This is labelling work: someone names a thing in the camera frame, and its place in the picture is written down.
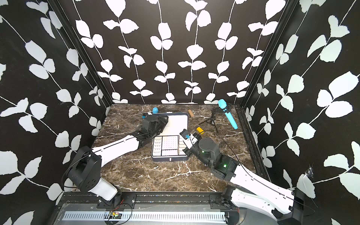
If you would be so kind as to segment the grey jewelry box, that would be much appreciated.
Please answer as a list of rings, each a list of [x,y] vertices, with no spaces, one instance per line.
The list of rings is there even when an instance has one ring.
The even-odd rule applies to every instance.
[[[168,123],[163,131],[152,142],[151,158],[155,162],[187,161],[189,157],[183,152],[186,145],[180,132],[188,129],[188,114],[185,112],[159,113],[167,116]]]

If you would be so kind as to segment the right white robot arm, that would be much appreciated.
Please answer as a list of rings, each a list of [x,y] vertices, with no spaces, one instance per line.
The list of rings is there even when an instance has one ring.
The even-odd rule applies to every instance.
[[[235,188],[225,192],[224,201],[233,206],[251,209],[275,220],[279,225],[301,225],[304,219],[304,194],[277,186],[256,175],[235,159],[220,152],[211,138],[185,134],[184,152],[194,155],[220,180]]]

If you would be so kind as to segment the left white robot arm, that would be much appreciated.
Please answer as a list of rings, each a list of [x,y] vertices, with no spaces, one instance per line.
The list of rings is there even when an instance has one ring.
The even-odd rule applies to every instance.
[[[150,143],[164,130],[167,123],[167,115],[146,115],[136,131],[118,141],[94,149],[83,146],[77,151],[63,177],[69,178],[80,191],[99,196],[108,206],[121,204],[122,192],[101,177],[101,168],[112,160]]]

